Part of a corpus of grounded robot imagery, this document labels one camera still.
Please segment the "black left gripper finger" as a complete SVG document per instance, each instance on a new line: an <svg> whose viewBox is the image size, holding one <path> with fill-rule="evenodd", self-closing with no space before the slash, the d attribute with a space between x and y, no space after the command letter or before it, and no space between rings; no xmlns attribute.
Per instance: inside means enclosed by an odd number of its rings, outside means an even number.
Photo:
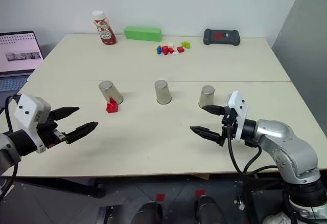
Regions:
<svg viewBox="0 0 327 224"><path fill-rule="evenodd" d="M79 107L61 107L50 111L51 120L61 120L79 110Z"/></svg>
<svg viewBox="0 0 327 224"><path fill-rule="evenodd" d="M91 133L97 126L98 122L89 122L84 125L77 127L74 131L67 133L66 136L66 143L71 144Z"/></svg>

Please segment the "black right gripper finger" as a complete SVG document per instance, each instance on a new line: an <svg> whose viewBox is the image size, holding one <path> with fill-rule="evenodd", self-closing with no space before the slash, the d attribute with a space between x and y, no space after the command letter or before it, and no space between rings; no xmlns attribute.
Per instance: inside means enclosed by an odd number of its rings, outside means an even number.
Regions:
<svg viewBox="0 0 327 224"><path fill-rule="evenodd" d="M212 104L212 105L203 106L202 109L210 114L217 115L217 116L222 116L226 114L225 107L223 106L217 106Z"/></svg>
<svg viewBox="0 0 327 224"><path fill-rule="evenodd" d="M190 130L206 140L213 141L213 142L217 143L218 145L223 145L223 142L221 141L221 136L219 133L213 132L213 131L209 130L208 128L201 127L201 126L190 126Z"/></svg>

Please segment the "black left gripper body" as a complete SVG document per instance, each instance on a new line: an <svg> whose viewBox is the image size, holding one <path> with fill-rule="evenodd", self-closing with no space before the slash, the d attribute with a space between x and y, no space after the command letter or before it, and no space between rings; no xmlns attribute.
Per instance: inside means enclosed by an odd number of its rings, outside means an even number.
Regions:
<svg viewBox="0 0 327 224"><path fill-rule="evenodd" d="M65 133L57 130L58 124L55 122L57 120L56 113L51 111L46 121L37 125L37 133L46 148L51 148L66 141Z"/></svg>

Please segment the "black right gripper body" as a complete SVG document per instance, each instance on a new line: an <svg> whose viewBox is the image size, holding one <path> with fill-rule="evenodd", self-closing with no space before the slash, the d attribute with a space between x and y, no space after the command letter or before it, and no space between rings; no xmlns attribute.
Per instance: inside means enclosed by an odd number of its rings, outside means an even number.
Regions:
<svg viewBox="0 0 327 224"><path fill-rule="evenodd" d="M237 129L237 112L234 108L220 107L220 114L222 119L222 134L220 139L220 146L223 147L225 140L231 142L235 129Z"/></svg>

